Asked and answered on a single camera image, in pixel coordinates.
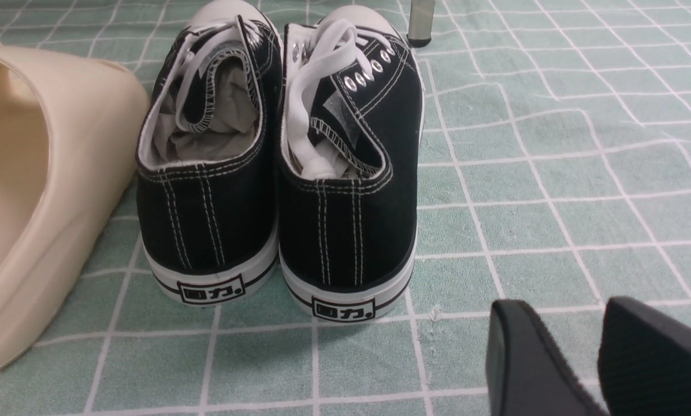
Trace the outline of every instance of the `checkered mat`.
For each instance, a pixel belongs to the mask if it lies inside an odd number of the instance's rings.
[[[280,28],[351,0],[263,0]],[[356,0],[406,32],[408,0]],[[0,0],[0,39],[121,61],[150,87],[198,0]],[[605,299],[691,326],[691,0],[438,0],[410,290],[312,321],[280,272],[250,300],[164,298],[134,189],[63,311],[0,373],[0,416],[488,414],[496,298],[537,308],[599,398]]]

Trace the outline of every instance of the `shoe lining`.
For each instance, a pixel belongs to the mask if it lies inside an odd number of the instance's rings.
[[[204,132],[179,129],[174,120],[174,94],[164,98],[153,132],[153,153],[158,164],[219,162],[240,156],[253,146],[260,125],[259,111],[248,93],[242,59],[225,59],[214,76],[214,118]]]

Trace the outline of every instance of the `slide sandal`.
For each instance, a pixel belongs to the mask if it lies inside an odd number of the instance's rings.
[[[597,369],[616,416],[691,415],[691,328],[645,303],[607,302]]]
[[[119,64],[0,45],[0,368],[75,284],[134,174],[148,105]]]
[[[607,415],[579,384],[541,317],[522,300],[492,303],[486,385],[492,416]]]

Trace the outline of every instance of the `sneaker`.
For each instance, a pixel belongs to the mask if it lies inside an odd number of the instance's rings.
[[[412,274],[423,87],[379,13],[345,6],[288,24],[279,158],[280,261],[317,318],[390,311]]]
[[[172,299],[243,298],[272,273],[281,50],[260,11],[216,0],[161,68],[140,130],[137,198],[150,267]]]

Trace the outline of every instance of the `metal eyelet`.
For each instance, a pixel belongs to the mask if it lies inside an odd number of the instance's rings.
[[[377,73],[384,71],[384,68],[382,68],[382,64],[380,64],[379,61],[375,59],[371,59],[371,67],[374,68],[374,71],[377,71]]]
[[[356,82],[353,82],[353,79],[351,79],[351,77],[349,76],[344,76],[343,82],[345,82],[345,86],[348,87],[348,89],[351,91],[355,91],[356,89],[358,89],[358,87],[356,87]]]
[[[361,85],[361,87],[366,87],[366,79],[363,78],[361,73],[356,73],[354,77],[356,77],[356,82]]]

